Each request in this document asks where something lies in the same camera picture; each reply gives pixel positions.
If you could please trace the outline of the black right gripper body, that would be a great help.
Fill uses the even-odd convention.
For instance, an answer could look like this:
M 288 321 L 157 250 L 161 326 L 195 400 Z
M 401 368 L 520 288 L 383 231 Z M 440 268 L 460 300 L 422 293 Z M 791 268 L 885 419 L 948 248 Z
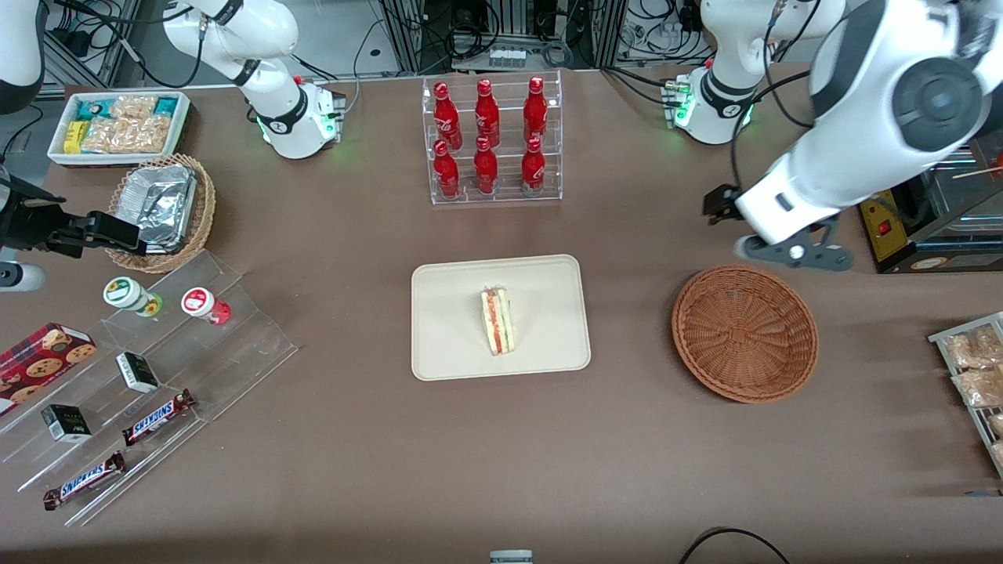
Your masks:
M 22 181 L 2 182 L 1 243 L 15 251 L 54 252 L 82 257 L 78 215 L 65 213 L 65 200 Z

